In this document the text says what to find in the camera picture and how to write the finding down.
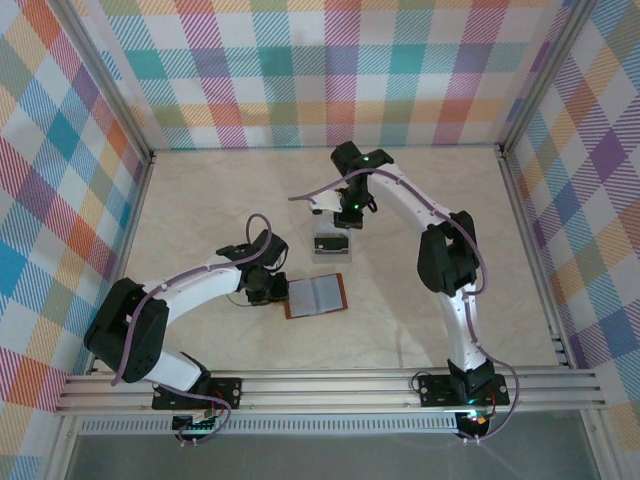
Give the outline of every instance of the beige floor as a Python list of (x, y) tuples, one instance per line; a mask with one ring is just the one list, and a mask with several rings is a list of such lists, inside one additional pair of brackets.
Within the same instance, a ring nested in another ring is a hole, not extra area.
[[(485, 347), (515, 365), (555, 355), (525, 253), (490, 148), (388, 148), (434, 200), (474, 217), (490, 271), (479, 299)], [(153, 280), (241, 243), (262, 212), (290, 245), (289, 279), (340, 271), (349, 309), (286, 320), (282, 306), (239, 308), (217, 298), (178, 319), (165, 345), (212, 369), (416, 367), (446, 364), (449, 343), (437, 299), (416, 273), (418, 237), (380, 205), (355, 232), (351, 264), (311, 262), (313, 216), (287, 197), (338, 178), (329, 149), (161, 153), (127, 275)], [(233, 295), (244, 302), (244, 294)]]

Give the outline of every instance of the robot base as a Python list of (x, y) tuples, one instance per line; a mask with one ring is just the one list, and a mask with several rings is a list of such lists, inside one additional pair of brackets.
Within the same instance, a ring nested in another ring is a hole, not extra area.
[[(205, 378), (199, 380), (194, 386), (197, 390), (191, 393), (217, 397), (225, 400), (233, 410), (240, 407), (240, 397), (242, 395), (242, 379), (240, 378)], [(176, 395), (161, 386), (154, 388), (155, 393), (151, 408), (153, 410), (209, 410), (217, 409), (216, 405), (211, 405), (210, 400), (198, 400), (189, 397)]]
[[(451, 387), (450, 375), (420, 375), (418, 393), (422, 407), (459, 407), (460, 397)], [(477, 394), (471, 395), (468, 405), (477, 407), (491, 407), (509, 405), (509, 392), (503, 375), (495, 374), (489, 384), (481, 388)]]

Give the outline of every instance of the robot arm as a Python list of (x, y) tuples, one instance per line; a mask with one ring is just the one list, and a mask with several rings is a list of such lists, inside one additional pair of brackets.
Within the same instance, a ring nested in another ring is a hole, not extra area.
[(351, 176), (347, 188), (307, 197), (309, 207), (316, 214), (332, 211), (338, 228), (361, 229), (364, 208), (377, 210), (375, 198), (391, 207), (420, 236), (418, 274), (424, 285), (438, 295), (444, 313), (451, 342), (451, 383), (463, 403), (483, 395), (495, 370), (469, 331), (467, 317), (477, 332), (476, 302), (474, 296), (465, 295), (465, 288), (475, 289), (479, 261), (464, 236), (447, 221), (454, 220), (475, 242), (471, 216), (466, 212), (452, 213), (430, 199), (406, 179), (383, 150), (363, 155), (347, 142), (335, 149), (331, 159), (343, 176), (366, 170)]
[[(210, 373), (188, 355), (163, 347), (166, 328), (191, 309), (243, 289), (254, 306), (286, 300), (286, 276), (274, 265), (288, 246), (275, 234), (266, 245), (268, 238), (264, 230), (254, 242), (222, 248), (202, 265), (169, 279), (143, 285), (129, 278), (117, 281), (85, 335), (85, 346), (114, 371), (125, 357), (122, 379), (127, 383), (149, 380), (184, 392), (203, 390)], [(141, 302), (127, 353), (129, 322)]]

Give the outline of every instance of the purple cable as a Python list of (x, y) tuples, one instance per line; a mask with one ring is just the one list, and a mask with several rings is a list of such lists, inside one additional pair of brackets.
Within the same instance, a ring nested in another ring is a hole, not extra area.
[[(495, 428), (492, 432), (488, 433), (487, 435), (485, 435), (483, 438), (484, 439), (488, 439), (493, 437), (494, 435), (496, 435), (497, 433), (499, 433), (509, 422), (509, 420), (511, 420), (511, 417), (513, 416), (513, 413), (515, 412), (516, 406), (518, 405), (518, 400), (520, 399), (520, 379), (518, 378), (518, 374), (516, 373), (515, 368), (513, 368), (511, 365), (509, 365), (508, 363), (503, 362), (502, 360), (498, 360), (497, 358), (493, 357), (492, 355), (490, 355), (489, 353), (487, 353), (487, 351), (482, 348), (482, 346), (478, 343), (478, 335), (476, 334), (475, 328), (473, 327), (473, 322), (471, 321), (471, 307), (469, 306), (469, 302), (468, 302), (468, 297), (469, 296), (478, 296), (482, 293), (484, 293), (487, 290), (487, 287), (489, 286), (489, 272), (487, 271), (487, 265), (484, 261), (484, 258), (482, 257), (482, 254), (480, 253), (480, 250), (478, 249), (478, 245), (476, 244), (476, 242), (473, 240), (473, 238), (471, 238), (471, 235), (469, 235), (469, 233), (462, 228), (462, 225), (460, 225), (458, 222), (456, 222), (455, 220), (453, 220), (452, 218), (448, 217), (447, 215), (445, 215), (444, 213), (440, 212), (438, 209), (436, 209), (426, 198), (424, 198), (424, 196), (422, 195), (422, 193), (420, 193), (418, 190), (416, 190), (411, 184), (407, 183), (403, 178), (394, 175), (393, 173), (387, 172), (385, 170), (379, 170), (377, 168), (361, 168), (360, 170), (356, 170), (354, 172), (351, 172), (347, 175), (345, 175), (344, 177), (331, 182), (328, 185), (325, 185), (324, 187), (321, 187), (317, 190), (314, 190), (313, 192), (307, 193), (305, 195), (299, 195), (297, 197), (290, 197), (289, 201), (291, 202), (295, 202), (295, 201), (299, 201), (299, 200), (306, 200), (308, 202), (311, 202), (312, 204), (315, 204), (315, 200), (313, 200), (314, 197), (322, 192), (325, 192), (327, 190), (330, 190), (338, 185), (340, 185), (343, 182), (346, 182), (347, 180), (355, 177), (356, 175), (360, 175), (362, 173), (371, 173), (371, 174), (376, 174), (376, 175), (382, 175), (384, 177), (390, 178), (392, 180), (394, 180), (396, 183), (398, 183), (399, 185), (402, 185), (404, 188), (406, 188), (409, 193), (411, 193), (422, 205), (424, 205), (430, 213), (432, 213), (433, 215), (437, 216), (438, 218), (449, 222), (449, 224), (455, 228), (458, 232), (460, 232), (460, 234), (464, 237), (464, 239), (467, 241), (467, 243), (469, 244), (469, 246), (471, 247), (471, 250), (473, 250), (473, 253), (475, 254), (475, 256), (478, 258), (478, 261), (480, 263), (480, 271), (482, 272), (482, 287), (471, 291), (471, 292), (467, 292), (464, 291), (463, 293), (463, 299), (465, 300), (464, 302), (464, 310), (465, 310), (465, 316), (467, 317), (467, 327), (469, 329), (469, 334), (471, 335), (471, 340), (473, 341), (474, 345), (476, 346), (476, 348), (480, 351), (480, 353), (482, 353), (486, 358), (488, 358), (489, 360), (491, 360), (493, 363), (496, 363), (498, 365), (503, 366), (504, 368), (508, 369), (511, 374), (513, 375), (513, 380), (515, 382), (515, 394), (514, 394), (514, 398), (513, 398), (513, 402), (511, 404), (511, 408), (509, 409), (509, 411), (507, 412), (506, 417), (504, 418), (504, 420), (502, 421), (502, 423), (500, 423), (500, 425), (498, 425), (497, 428)], [(478, 440), (479, 439), (475, 439), (474, 437), (471, 437), (470, 435), (465, 435), (464, 432), (460, 432), (463, 434), (463, 436), (469, 438), (469, 439), (473, 439), (473, 440)]]
[(127, 336), (124, 341), (124, 348), (122, 349), (122, 359), (120, 360), (120, 366), (118, 367), (118, 371), (116, 372), (115, 378), (111, 381), (111, 386), (115, 387), (120, 380), (122, 380), (122, 376), (124, 375), (124, 371), (127, 368), (127, 362), (129, 361), (129, 355), (131, 354), (131, 344), (133, 342), (133, 333), (135, 332), (136, 323), (138, 322), (138, 317), (140, 317), (140, 312), (147, 304), (147, 302), (153, 298), (154, 295), (162, 292), (165, 288), (171, 287), (177, 282), (184, 280), (186, 278), (190, 278), (198, 273), (210, 272), (212, 270), (218, 270), (220, 268), (229, 268), (235, 267), (236, 265), (242, 265), (243, 263), (252, 262), (256, 258), (260, 257), (266, 250), (269, 244), (271, 243), (272, 231), (271, 231), (271, 223), (269, 219), (262, 215), (261, 213), (253, 213), (247, 219), (247, 224), (245, 227), (245, 233), (247, 234), (247, 239), (249, 238), (249, 227), (251, 226), (251, 221), (254, 218), (260, 218), (264, 221), (267, 226), (267, 240), (264, 242), (264, 245), (253, 255), (243, 258), (241, 260), (235, 260), (233, 262), (220, 263), (218, 265), (201, 265), (199, 267), (192, 268), (191, 270), (187, 270), (186, 272), (179, 273), (175, 277), (170, 278), (163, 284), (158, 285), (156, 288), (147, 293), (138, 306), (133, 311), (133, 315), (131, 316), (131, 322), (129, 323), (129, 328), (127, 330)]
[(387, 172), (385, 170), (379, 170), (377, 168), (361, 168), (360, 170), (351, 172), (345, 175), (344, 177), (336, 180), (335, 182), (331, 182), (330, 184), (325, 185), (324, 187), (319, 188), (317, 190), (314, 190), (313, 192), (307, 193), (305, 195), (299, 195), (297, 197), (290, 197), (289, 201), (297, 202), (300, 200), (306, 200), (308, 202), (315, 204), (316, 203), (315, 200), (313, 200), (313, 198), (311, 197), (315, 197), (319, 193), (330, 190), (333, 187), (336, 187), (341, 183), (346, 182), (347, 180), (355, 177), (356, 175), (360, 175), (363, 173), (373, 173), (376, 175), (382, 175), (383, 177), (390, 178), (394, 182), (397, 182), (399, 185), (402, 185), (404, 188), (406, 188), (409, 191), (409, 193), (411, 193), (416, 198), (416, 200), (418, 200), (422, 205), (424, 205), (427, 208), (427, 210), (429, 210), (429, 212), (436, 215), (438, 218), (441, 218), (442, 220), (449, 222), (449, 224), (451, 224), (453, 228), (455, 228), (458, 232), (460, 232), (460, 234), (464, 237), (467, 243), (471, 246), (471, 249), (473, 250), (473, 253), (475, 254), (475, 256), (478, 258), (480, 262), (480, 271), (482, 272), (482, 287), (475, 290), (474, 292), (467, 292), (467, 295), (480, 295), (487, 289), (487, 287), (489, 286), (489, 276), (487, 274), (487, 266), (484, 263), (484, 259), (482, 258), (480, 251), (478, 250), (478, 246), (473, 241), (473, 238), (471, 238), (471, 235), (469, 235), (469, 233), (464, 228), (462, 228), (462, 226), (458, 222), (456, 222), (450, 217), (447, 217), (445, 214), (443, 214), (438, 209), (436, 209), (433, 205), (431, 205), (431, 203), (426, 198), (424, 198), (424, 196), (422, 196), (422, 194), (418, 190), (416, 190), (411, 184), (407, 183), (402, 177), (394, 175), (393, 173)]
[[(214, 403), (222, 405), (224, 408), (227, 409), (227, 415), (224, 417), (224, 421), (213, 432), (206, 434), (204, 437), (202, 437), (199, 440), (193, 439), (193, 443), (191, 443), (191, 445), (193, 445), (194, 447), (197, 447), (198, 445), (201, 445), (211, 440), (213, 437), (217, 435), (217, 433), (220, 430), (222, 430), (227, 425), (227, 423), (229, 423), (229, 419), (231, 418), (231, 405), (229, 405), (229, 403), (224, 401), (223, 399), (217, 398), (217, 397), (209, 397), (207, 395), (198, 395), (197, 393), (183, 392), (182, 390), (178, 390), (177, 388), (170, 387), (169, 385), (161, 384), (160, 386), (165, 390), (169, 390), (170, 392), (175, 393), (176, 395), (195, 398), (196, 400), (210, 400)], [(182, 437), (182, 432), (184, 431), (184, 429), (185, 427), (181, 427), (178, 430), (178, 439), (182, 442), (182, 445), (187, 445), (185, 443), (186, 440)]]

